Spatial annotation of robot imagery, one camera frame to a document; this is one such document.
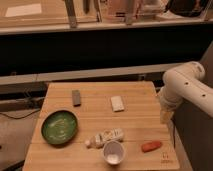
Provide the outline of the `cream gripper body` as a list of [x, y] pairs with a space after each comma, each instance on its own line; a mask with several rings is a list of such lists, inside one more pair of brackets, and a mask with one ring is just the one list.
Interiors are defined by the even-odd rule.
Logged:
[[167, 124], [174, 114], [174, 105], [166, 102], [161, 102], [160, 105], [160, 121], [162, 124]]

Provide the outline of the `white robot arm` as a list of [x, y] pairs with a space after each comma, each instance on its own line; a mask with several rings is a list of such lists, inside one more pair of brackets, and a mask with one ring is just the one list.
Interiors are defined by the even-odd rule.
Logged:
[[202, 82], [205, 69], [199, 62], [187, 62], [163, 74], [164, 86], [158, 92], [160, 121], [167, 124], [186, 99], [213, 117], [213, 88]]

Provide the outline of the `dark robot base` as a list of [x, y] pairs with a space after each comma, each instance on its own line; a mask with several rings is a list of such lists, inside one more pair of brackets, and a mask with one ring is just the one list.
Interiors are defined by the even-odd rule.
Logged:
[[184, 100], [174, 121], [180, 171], [213, 171], [213, 118]]

